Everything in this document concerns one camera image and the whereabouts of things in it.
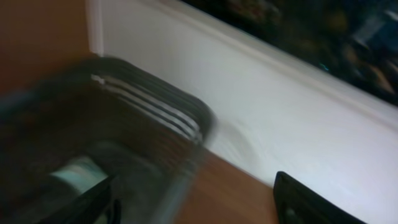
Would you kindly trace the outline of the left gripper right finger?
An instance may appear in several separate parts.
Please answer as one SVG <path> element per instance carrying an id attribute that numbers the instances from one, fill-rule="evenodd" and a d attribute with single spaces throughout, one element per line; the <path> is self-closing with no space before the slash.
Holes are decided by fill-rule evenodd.
<path id="1" fill-rule="evenodd" d="M 280 224 L 364 224 L 282 171 L 273 196 Z"/>

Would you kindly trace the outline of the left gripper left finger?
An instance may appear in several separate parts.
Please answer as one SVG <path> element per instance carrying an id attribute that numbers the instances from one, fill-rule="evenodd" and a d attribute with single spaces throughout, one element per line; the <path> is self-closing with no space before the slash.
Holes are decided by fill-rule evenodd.
<path id="1" fill-rule="evenodd" d="M 121 223 L 121 202 L 113 199 L 109 176 L 83 193 L 72 203 L 39 221 L 39 224 L 94 224 L 105 217 L 107 224 Z"/>

